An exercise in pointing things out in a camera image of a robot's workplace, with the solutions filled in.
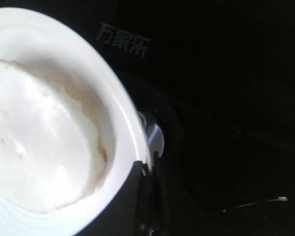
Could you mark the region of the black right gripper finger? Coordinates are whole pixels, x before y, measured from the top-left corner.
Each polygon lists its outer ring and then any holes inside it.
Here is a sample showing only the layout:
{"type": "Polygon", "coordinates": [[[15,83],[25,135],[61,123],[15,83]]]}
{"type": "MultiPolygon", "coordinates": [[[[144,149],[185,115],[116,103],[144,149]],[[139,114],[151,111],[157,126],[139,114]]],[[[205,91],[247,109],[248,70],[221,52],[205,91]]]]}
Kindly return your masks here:
{"type": "Polygon", "coordinates": [[[135,161],[126,181],[108,206],[77,235],[150,235],[150,197],[150,176],[147,165],[135,161]]]}

